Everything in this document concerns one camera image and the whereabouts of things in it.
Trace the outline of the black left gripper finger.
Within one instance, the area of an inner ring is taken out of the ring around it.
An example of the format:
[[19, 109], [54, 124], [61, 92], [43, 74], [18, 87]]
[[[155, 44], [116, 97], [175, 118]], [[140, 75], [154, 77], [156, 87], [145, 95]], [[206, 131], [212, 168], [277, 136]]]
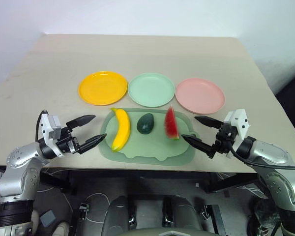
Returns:
[[89, 150], [91, 150], [92, 148], [96, 147], [98, 144], [100, 144], [105, 138], [106, 138], [107, 134], [100, 134], [100, 135], [96, 135], [88, 140], [86, 140], [86, 142], [82, 145], [78, 145], [77, 147], [77, 153], [79, 154], [83, 154]]
[[73, 119], [71, 121], [68, 121], [66, 123], [66, 127], [67, 128], [81, 127], [81, 126], [84, 126], [85, 124], [89, 123], [94, 118], [96, 118], [96, 115], [84, 115], [84, 116], [78, 117], [76, 119]]

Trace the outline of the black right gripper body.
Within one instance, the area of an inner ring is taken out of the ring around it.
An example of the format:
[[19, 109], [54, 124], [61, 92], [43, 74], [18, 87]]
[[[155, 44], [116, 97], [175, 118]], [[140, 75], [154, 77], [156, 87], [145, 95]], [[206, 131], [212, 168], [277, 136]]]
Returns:
[[235, 142], [237, 136], [237, 128], [231, 126], [228, 123], [220, 123], [215, 126], [218, 132], [215, 136], [215, 142], [212, 144], [210, 151], [207, 153], [209, 158], [213, 158], [215, 153], [228, 154], [230, 152], [230, 146]]

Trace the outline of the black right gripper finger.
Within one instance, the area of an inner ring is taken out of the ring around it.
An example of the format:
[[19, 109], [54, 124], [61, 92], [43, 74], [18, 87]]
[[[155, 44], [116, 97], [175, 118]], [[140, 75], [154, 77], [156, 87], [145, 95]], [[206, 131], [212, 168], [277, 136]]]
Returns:
[[222, 121], [216, 120], [208, 116], [194, 116], [194, 118], [201, 124], [207, 127], [220, 128], [223, 125]]
[[204, 152], [206, 155], [213, 155], [212, 146], [203, 143], [202, 140], [197, 138], [196, 136], [186, 134], [182, 134], [181, 136], [195, 149]]

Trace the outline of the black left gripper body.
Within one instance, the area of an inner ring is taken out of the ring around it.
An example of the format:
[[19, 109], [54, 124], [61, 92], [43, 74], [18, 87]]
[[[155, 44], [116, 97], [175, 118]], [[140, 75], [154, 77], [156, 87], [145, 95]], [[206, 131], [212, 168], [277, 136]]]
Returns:
[[61, 129], [60, 138], [57, 139], [56, 146], [62, 153], [81, 154], [77, 138], [71, 135], [71, 132], [67, 127]]

